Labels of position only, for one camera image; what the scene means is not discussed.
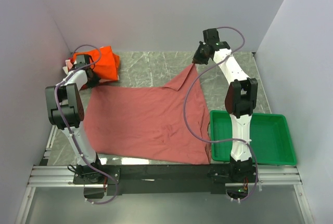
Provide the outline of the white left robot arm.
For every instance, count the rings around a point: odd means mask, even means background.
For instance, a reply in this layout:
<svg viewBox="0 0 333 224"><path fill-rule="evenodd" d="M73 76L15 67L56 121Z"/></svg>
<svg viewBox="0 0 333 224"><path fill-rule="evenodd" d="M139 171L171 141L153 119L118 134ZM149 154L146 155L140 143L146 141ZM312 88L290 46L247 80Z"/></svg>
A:
<svg viewBox="0 0 333 224"><path fill-rule="evenodd" d="M68 170L82 183L94 184L104 180L104 170L96 151L90 145L84 130L84 107L79 90L98 84L99 77L91 68L92 57L76 55L76 60L66 78L55 86L45 88L48 119L68 138L75 156L76 166Z"/></svg>

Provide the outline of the dusty pink t shirt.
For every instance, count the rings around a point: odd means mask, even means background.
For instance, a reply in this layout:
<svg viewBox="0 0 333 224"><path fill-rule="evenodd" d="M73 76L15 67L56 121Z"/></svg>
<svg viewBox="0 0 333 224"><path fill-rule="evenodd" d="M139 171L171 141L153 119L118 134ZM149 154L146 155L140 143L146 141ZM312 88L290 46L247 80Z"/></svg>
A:
<svg viewBox="0 0 333 224"><path fill-rule="evenodd" d="M163 86L98 86L84 129L99 154L187 164L209 164L209 110L195 65Z"/></svg>

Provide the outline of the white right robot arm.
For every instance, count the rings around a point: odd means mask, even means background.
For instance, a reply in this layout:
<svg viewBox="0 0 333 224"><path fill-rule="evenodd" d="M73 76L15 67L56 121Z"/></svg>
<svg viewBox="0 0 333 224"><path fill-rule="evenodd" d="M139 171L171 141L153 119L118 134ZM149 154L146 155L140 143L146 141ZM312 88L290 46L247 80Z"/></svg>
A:
<svg viewBox="0 0 333 224"><path fill-rule="evenodd" d="M255 173L252 164L254 155L250 148L250 123L257 103L258 81L243 71L229 44L220 40L218 30L203 31L203 41L199 42L193 63L207 64L212 59L228 82L224 104L232 123L233 142L228 176L231 181L243 182Z"/></svg>

